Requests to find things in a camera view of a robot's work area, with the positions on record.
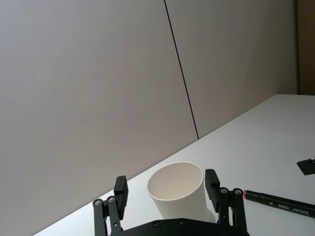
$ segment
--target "screw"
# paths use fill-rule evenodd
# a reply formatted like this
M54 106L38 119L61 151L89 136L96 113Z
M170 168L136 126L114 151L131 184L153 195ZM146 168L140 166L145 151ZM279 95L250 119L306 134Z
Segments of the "screw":
M235 189L235 190L234 190L234 193L236 193L236 194L242 194L242 191L239 190L239 189Z
M100 200L96 200L96 201L94 202L94 205L97 206L97 205L99 205L100 203L101 203Z
M180 223L181 225L185 225L185 224L186 224L186 221L185 221L185 220L180 220L179 223Z
M155 221L154 223L153 223L153 227L154 228L158 228L158 227L160 227L161 226L161 222L160 221Z

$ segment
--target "marker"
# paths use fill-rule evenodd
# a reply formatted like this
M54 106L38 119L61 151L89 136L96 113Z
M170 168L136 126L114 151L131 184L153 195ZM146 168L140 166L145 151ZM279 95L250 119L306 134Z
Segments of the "marker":
M315 218L315 205L302 203L286 198L276 197L265 193L257 193L244 190L244 198L256 203L261 203L270 207L290 211L296 214Z

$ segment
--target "paper cup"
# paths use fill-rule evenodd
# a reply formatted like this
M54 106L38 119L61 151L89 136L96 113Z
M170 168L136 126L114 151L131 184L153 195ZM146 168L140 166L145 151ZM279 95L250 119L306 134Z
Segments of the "paper cup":
M176 162L156 171L148 181L147 191L164 219L209 222L203 181L204 174L199 166Z

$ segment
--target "bolt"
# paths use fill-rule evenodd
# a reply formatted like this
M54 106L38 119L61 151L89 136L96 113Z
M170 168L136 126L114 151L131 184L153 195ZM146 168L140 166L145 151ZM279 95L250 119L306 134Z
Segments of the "bolt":
M186 224L186 221L185 221L185 220L180 220L179 223L180 223L181 225L185 225L185 224Z
M113 197L111 197L110 199L108 199L108 201L109 201L110 203L112 203L114 200L115 200L115 198L113 198Z
M236 193L236 194L242 194L242 191L239 190L239 189L235 189L235 190L234 190L234 193Z
M100 200L96 200L96 201L94 202L94 205L97 206L97 205L99 205L100 203L101 203Z
M154 223L153 223L153 227L154 228L158 228L158 227L160 227L161 226L161 222L160 221L155 221Z

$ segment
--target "cup rim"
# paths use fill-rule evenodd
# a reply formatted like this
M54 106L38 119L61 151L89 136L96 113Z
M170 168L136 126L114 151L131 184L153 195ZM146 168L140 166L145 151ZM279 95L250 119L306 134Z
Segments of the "cup rim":
M150 182L151 178L154 176L154 174L155 174L156 172L160 171L161 169L163 169L163 168L166 167L166 166L170 166L170 165L174 165L174 164L178 164L178 163L189 163L189 164L193 164L194 166L198 167L198 169L199 169L199 170L201 171L201 173L202 173L201 182L198 184L198 186L197 186L194 190L192 190L191 192L189 192L188 194L186 194L186 195L184 195L184 196L182 196L182 197L180 197L180 198L161 199L161 198L157 198L157 197L153 196L153 195L149 192L148 185L149 185L149 182ZM147 193L149 194L149 196L150 196L151 198L153 198L153 199L155 199L155 200L158 200L158 201L162 201L162 202L177 201L177 200L183 199L183 198L188 197L189 195L193 194L193 193L203 184L204 178L205 178L205 177L204 177L203 170L202 170L202 168L201 168L200 166L198 166L197 164L192 163L192 162L189 162L189 161L173 162L173 163L170 163L170 164L168 164L168 165L165 165L165 166L159 168L158 170L156 170L156 171L153 173L153 175L150 176L150 178L149 178L149 180L148 180L148 182L147 182Z

